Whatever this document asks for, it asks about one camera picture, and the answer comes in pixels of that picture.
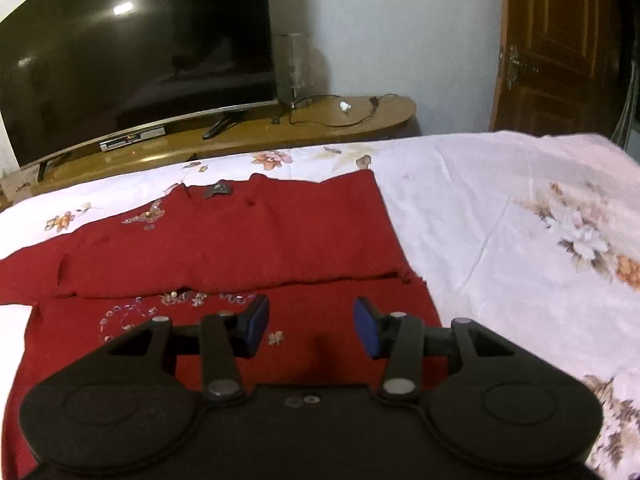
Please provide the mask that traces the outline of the wooden TV stand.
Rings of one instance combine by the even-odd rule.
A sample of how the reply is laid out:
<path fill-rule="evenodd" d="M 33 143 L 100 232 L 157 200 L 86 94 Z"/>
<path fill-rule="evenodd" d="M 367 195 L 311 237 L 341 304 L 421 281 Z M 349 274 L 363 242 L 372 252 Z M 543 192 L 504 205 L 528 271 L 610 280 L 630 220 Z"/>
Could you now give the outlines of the wooden TV stand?
<path fill-rule="evenodd" d="M 39 194 L 119 174 L 177 162 L 194 162 L 232 154 L 300 148 L 307 145 L 393 139 L 416 118 L 416 103 L 408 96 L 386 94 L 373 103 L 368 96 L 348 96 L 348 113 L 338 96 L 320 96 L 292 112 L 277 106 L 249 110 L 244 120 L 205 140 L 213 118 L 173 125 L 166 136 L 102 152 L 84 146 L 53 159 L 44 176 L 39 169 L 18 170 L 1 179 L 1 208 Z"/>

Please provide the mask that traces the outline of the silver set-top box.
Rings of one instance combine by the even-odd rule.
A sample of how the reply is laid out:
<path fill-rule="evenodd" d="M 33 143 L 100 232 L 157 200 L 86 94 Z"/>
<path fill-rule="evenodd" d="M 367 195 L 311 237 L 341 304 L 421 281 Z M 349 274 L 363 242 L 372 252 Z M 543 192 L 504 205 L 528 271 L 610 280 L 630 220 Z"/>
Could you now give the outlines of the silver set-top box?
<path fill-rule="evenodd" d="M 124 148 L 128 145 L 159 138 L 160 136 L 164 136 L 165 134 L 166 131 L 163 126 L 124 133 L 120 134 L 119 136 L 114 136 L 114 138 L 101 141 L 100 150 L 102 152 L 114 151 L 118 148 Z"/>

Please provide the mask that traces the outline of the floral white bedsheet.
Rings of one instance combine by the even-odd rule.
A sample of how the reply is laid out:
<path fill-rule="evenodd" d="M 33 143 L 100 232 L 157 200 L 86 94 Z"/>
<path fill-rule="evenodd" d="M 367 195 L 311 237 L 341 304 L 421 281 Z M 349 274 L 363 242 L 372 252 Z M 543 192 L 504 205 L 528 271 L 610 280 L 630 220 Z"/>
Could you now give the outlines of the floral white bedsheet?
<path fill-rule="evenodd" d="M 178 185 L 255 174 L 319 183 L 369 170 L 439 317 L 472 320 L 583 382 L 604 422 L 587 463 L 639 474 L 639 167 L 594 134 L 446 134 L 178 162 L 41 194 L 1 216 L 1 262 Z M 25 352 L 3 348 L 8 405 Z"/>

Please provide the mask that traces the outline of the large black television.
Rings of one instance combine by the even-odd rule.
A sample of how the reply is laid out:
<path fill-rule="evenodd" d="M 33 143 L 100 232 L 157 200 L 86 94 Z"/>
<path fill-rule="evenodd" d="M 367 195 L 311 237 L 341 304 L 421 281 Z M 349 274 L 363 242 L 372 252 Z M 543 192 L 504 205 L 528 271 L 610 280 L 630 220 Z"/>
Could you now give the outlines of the large black television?
<path fill-rule="evenodd" d="M 269 0 L 26 0 L 1 24 L 1 117 L 20 166 L 276 96 Z"/>

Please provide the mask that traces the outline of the red embroidered sweater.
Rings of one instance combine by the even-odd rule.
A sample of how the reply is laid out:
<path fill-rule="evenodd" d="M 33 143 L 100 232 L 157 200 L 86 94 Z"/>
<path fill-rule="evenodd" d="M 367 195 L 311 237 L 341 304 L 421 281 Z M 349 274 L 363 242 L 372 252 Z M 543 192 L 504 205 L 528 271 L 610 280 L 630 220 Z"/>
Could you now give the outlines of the red embroidered sweater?
<path fill-rule="evenodd" d="M 371 171 L 319 183 L 255 174 L 224 193 L 178 185 L 2 260 L 2 302 L 32 310 L 4 412 L 3 477 L 35 467 L 18 408 L 37 382 L 155 315 L 192 325 L 261 294 L 270 320 L 240 364 L 247 385 L 377 382 L 382 366 L 354 329 L 359 297 L 439 324 Z"/>

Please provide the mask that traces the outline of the brown wooden door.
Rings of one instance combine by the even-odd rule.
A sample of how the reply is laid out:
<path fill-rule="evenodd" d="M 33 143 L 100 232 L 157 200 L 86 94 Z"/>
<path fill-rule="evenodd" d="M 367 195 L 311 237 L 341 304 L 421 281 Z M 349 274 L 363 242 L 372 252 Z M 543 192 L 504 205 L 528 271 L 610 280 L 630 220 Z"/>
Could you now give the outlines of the brown wooden door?
<path fill-rule="evenodd" d="M 599 133 L 622 119 L 637 33 L 637 0 L 501 0 L 500 49 L 518 47 L 538 73 L 498 73 L 490 126 L 533 136 Z"/>

